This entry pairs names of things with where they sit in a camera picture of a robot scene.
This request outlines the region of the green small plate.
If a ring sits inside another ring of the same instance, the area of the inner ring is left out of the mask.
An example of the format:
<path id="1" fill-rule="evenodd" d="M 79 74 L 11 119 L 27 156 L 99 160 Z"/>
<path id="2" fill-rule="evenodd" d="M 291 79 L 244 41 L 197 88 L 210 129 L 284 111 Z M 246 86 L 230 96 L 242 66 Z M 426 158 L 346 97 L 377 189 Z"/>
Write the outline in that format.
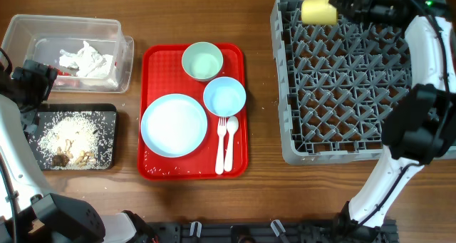
<path id="1" fill-rule="evenodd" d="M 184 50 L 181 59 L 185 73 L 197 81 L 210 81 L 215 78 L 223 63 L 222 51 L 209 42 L 191 44 Z"/>

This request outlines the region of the yellow plastic cup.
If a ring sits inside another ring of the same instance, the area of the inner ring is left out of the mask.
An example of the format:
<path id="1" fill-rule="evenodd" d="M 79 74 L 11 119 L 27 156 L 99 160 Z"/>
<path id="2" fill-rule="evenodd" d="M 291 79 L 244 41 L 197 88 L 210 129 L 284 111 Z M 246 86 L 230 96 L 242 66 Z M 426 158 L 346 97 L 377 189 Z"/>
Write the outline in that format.
<path id="1" fill-rule="evenodd" d="M 301 20 L 303 24 L 336 25 L 338 12 L 329 0 L 303 0 Z"/>

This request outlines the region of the white napkin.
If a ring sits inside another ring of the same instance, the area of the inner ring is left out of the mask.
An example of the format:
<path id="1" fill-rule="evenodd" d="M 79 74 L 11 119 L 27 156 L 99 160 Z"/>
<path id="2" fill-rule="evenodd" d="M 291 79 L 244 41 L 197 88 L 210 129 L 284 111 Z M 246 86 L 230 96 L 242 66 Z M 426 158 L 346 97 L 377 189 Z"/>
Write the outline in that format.
<path id="1" fill-rule="evenodd" d="M 59 66 L 72 71 L 79 78 L 101 79 L 107 87 L 117 87 L 118 82 L 112 75 L 113 55 L 101 54 L 87 41 L 76 53 L 64 49 L 59 51 Z"/>

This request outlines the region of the white plastic fork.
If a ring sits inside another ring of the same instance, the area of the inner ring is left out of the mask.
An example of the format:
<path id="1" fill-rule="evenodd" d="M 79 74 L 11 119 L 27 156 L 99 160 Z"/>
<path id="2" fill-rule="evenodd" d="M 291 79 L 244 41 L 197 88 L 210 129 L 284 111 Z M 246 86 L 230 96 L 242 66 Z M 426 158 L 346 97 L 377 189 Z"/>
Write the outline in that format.
<path id="1" fill-rule="evenodd" d="M 215 172 L 221 175 L 224 171 L 224 136 L 227 133 L 227 119 L 220 117 L 217 124 L 218 147 L 215 163 Z"/>

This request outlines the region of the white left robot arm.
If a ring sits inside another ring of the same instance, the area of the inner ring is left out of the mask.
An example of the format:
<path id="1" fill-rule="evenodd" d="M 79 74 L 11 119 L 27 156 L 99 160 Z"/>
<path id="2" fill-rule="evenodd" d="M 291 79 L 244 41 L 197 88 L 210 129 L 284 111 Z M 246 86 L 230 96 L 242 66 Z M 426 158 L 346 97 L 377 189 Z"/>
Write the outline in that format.
<path id="1" fill-rule="evenodd" d="M 100 216 L 87 202 L 55 193 L 29 146 L 36 111 L 58 70 L 27 60 L 1 71 L 1 241 L 135 242 L 128 212 Z"/>

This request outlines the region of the red snack wrapper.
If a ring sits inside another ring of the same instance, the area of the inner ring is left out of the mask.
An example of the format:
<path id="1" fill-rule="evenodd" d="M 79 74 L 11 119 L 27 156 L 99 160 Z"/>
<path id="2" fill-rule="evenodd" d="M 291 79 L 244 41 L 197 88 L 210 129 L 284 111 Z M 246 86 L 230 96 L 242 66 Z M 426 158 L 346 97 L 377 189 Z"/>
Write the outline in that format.
<path id="1" fill-rule="evenodd" d="M 58 75 L 59 76 L 73 76 L 72 73 L 69 73 L 67 71 L 62 71 L 62 70 L 58 70 Z"/>

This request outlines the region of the light blue dinner plate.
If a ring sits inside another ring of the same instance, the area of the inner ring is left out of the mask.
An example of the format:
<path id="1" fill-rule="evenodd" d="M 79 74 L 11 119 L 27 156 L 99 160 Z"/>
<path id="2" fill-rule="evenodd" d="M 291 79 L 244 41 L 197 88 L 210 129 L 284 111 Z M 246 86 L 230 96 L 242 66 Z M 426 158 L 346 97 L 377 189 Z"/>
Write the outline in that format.
<path id="1" fill-rule="evenodd" d="M 140 133 L 155 154 L 176 158 L 196 150 L 205 138 L 208 119 L 203 107 L 188 95 L 168 94 L 143 113 Z"/>

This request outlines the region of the light blue bowl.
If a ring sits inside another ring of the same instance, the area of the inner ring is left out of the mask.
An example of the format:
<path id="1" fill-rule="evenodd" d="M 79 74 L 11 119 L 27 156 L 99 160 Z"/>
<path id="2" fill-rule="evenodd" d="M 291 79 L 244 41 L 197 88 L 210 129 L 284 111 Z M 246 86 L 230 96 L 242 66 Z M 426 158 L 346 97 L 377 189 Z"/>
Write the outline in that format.
<path id="1" fill-rule="evenodd" d="M 203 91 L 207 110 L 218 117 L 231 117 L 245 106 L 247 94 L 244 86 L 231 77 L 219 77 L 210 81 Z"/>

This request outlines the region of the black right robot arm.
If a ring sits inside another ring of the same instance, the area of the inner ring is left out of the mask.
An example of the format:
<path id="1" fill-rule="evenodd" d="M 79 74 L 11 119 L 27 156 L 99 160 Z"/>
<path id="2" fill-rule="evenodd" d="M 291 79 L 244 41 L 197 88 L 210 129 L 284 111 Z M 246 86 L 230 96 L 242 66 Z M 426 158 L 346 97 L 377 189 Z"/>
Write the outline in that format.
<path id="1" fill-rule="evenodd" d="M 409 181 L 455 141 L 455 69 L 452 22 L 447 4 L 435 0 L 319 0 L 334 23 L 402 27 L 411 61 L 412 85 L 383 124 L 383 150 L 359 193 L 334 220 L 333 240 L 372 242 Z"/>

